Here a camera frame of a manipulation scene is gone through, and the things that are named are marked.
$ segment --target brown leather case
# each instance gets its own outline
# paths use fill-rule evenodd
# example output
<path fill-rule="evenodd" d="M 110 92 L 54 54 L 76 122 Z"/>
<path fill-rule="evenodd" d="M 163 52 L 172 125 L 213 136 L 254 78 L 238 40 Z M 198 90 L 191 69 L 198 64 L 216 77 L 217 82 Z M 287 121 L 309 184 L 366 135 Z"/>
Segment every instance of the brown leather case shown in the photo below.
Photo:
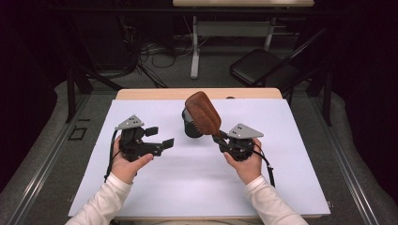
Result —
<path fill-rule="evenodd" d="M 185 108 L 203 134 L 221 136 L 222 120 L 204 92 L 199 91 L 188 97 L 185 101 Z"/>

